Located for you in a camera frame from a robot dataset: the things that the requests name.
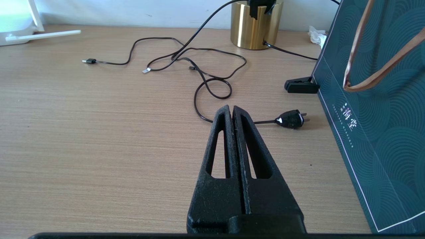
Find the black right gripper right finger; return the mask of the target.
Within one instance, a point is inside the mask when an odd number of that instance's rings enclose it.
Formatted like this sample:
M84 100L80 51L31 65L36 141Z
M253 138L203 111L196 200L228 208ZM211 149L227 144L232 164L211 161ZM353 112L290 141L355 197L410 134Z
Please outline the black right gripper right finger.
M233 233L306 233L303 213L251 116L233 109L238 147L242 214L232 218Z

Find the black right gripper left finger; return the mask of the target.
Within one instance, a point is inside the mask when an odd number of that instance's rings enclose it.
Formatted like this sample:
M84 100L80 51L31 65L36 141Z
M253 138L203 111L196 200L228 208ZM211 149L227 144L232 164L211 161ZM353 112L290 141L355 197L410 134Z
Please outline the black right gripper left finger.
M218 135L223 132L225 178L212 176ZM187 213L187 233L228 233L228 221L244 212L241 154L229 106L215 114Z

